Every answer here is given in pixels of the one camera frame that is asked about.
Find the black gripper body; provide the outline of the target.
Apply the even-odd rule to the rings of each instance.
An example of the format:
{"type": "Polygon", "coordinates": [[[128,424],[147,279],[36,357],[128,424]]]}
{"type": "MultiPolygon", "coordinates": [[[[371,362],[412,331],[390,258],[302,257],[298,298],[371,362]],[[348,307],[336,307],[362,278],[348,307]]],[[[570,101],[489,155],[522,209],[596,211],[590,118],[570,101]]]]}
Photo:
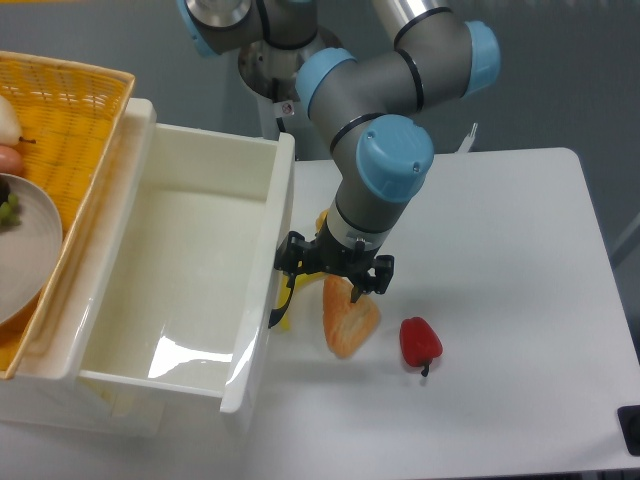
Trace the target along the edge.
{"type": "Polygon", "coordinates": [[[312,241],[313,250],[311,259],[313,266],[309,274],[324,272],[338,277],[348,278],[359,266],[367,260],[374,258],[378,253],[378,248],[366,250],[357,246],[350,248],[341,244],[332,235],[328,223],[325,222],[322,229],[312,241]]]}

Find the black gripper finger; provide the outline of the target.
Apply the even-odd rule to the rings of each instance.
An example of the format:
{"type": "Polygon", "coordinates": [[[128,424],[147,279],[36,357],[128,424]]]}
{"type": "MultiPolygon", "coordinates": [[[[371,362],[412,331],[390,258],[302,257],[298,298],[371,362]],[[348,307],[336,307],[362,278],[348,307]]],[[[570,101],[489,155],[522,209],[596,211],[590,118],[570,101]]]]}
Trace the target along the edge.
{"type": "Polygon", "coordinates": [[[393,255],[378,255],[367,260],[348,275],[348,280],[352,284],[350,302],[356,303],[362,295],[370,293],[384,294],[393,278],[394,271],[395,257],[393,255]]]}
{"type": "Polygon", "coordinates": [[[274,268],[287,278],[288,288],[294,288],[297,277],[310,271],[312,250],[313,243],[296,231],[290,231],[277,248],[274,268]]]}

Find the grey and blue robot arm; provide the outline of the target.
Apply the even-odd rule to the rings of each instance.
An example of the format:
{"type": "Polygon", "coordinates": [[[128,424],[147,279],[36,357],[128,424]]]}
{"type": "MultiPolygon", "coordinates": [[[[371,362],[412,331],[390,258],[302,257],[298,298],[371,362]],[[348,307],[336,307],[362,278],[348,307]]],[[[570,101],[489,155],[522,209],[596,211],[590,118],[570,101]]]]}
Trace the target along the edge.
{"type": "Polygon", "coordinates": [[[344,277],[353,299],[386,291],[394,259],[381,246],[433,162],[432,140],[413,115],[490,86],[501,68],[492,29],[460,20],[445,1],[378,1],[374,7],[393,48],[362,62],[322,39],[315,1],[178,5],[203,54],[258,46],[269,80],[294,81],[299,105],[342,180],[315,238],[289,233],[274,266],[289,280],[318,272],[344,277]]]}

